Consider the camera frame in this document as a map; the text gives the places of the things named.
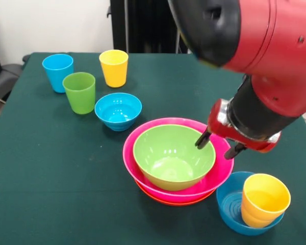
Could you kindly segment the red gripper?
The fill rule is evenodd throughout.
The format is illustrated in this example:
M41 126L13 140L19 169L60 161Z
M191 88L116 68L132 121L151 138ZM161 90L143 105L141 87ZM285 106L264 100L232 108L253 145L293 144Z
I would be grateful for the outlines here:
M218 99L213 105L208 117L207 128L195 143L195 146L199 150L203 149L207 143L209 143L211 134L238 142L224 154L224 158L227 160L235 158L239 153L245 150L245 147L261 153L266 153L277 145L282 134L281 131L266 140L255 140L240 133L227 117L227 108L229 104L230 101Z

